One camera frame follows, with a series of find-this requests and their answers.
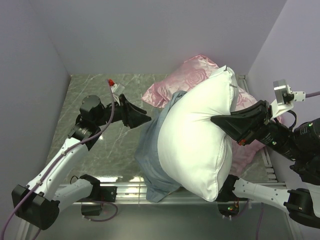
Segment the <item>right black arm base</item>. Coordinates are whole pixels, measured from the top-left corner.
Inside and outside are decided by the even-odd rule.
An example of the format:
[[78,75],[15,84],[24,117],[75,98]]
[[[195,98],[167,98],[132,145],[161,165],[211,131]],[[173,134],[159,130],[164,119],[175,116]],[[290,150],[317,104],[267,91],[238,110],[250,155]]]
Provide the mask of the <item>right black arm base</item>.
[[233,193],[238,179],[237,176],[229,174],[218,193],[217,208],[224,218],[232,219],[240,213],[239,198]]

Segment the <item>green beige patchwork pillowcase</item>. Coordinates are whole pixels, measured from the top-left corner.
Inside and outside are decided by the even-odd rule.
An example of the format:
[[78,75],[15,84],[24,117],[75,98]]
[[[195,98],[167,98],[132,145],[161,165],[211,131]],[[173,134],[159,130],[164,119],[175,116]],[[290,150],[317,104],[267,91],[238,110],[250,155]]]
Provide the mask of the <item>green beige patchwork pillowcase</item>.
[[139,143],[134,153],[134,159],[143,173],[144,183],[147,186],[146,199],[153,203],[160,202],[182,186],[169,177],[161,167],[158,154],[158,137],[169,110],[186,93],[183,90],[175,92],[164,109],[158,112],[155,118],[143,125]]

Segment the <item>white pillow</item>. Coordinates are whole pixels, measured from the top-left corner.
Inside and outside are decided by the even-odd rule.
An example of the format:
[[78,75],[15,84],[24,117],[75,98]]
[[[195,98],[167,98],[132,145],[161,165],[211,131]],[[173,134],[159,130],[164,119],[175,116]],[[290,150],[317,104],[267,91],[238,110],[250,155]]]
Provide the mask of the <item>white pillow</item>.
[[164,172],[208,202],[218,197],[232,165],[232,140],[211,117],[235,110],[238,84],[223,66],[186,92],[168,111],[157,150]]

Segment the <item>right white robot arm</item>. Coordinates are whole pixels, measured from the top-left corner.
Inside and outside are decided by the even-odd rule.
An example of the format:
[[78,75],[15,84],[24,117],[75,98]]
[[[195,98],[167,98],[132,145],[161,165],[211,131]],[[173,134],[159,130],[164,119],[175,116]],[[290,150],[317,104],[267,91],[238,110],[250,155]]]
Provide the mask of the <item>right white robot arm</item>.
[[229,175],[220,187],[218,201],[234,197],[255,200],[289,215],[295,222],[320,227],[320,120],[305,122],[296,129],[273,119],[267,101],[258,101],[249,108],[230,115],[211,117],[240,146],[259,141],[293,162],[290,169],[299,175],[306,188],[277,189]]

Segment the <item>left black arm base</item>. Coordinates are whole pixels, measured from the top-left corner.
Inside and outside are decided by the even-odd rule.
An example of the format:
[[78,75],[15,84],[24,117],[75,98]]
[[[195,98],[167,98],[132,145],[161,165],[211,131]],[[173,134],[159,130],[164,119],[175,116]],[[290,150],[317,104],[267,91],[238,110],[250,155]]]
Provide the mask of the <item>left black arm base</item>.
[[102,186],[97,196],[79,201],[82,217],[92,222],[106,222],[113,219],[118,213],[116,196],[116,186]]

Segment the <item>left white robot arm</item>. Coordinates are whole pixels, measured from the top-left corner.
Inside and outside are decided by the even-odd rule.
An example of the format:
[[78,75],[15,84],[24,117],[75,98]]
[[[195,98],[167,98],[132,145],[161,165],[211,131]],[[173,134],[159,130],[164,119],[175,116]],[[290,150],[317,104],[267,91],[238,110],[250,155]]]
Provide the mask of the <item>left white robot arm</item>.
[[151,120],[147,111],[130,103],[124,94],[118,98],[107,106],[96,95],[82,100],[75,125],[59,152],[26,186],[17,185],[13,189],[14,215],[40,230],[46,230],[59,213],[73,203],[101,200],[101,182],[91,175],[84,174],[64,188],[60,185],[111,123],[121,121],[124,126],[134,129]]

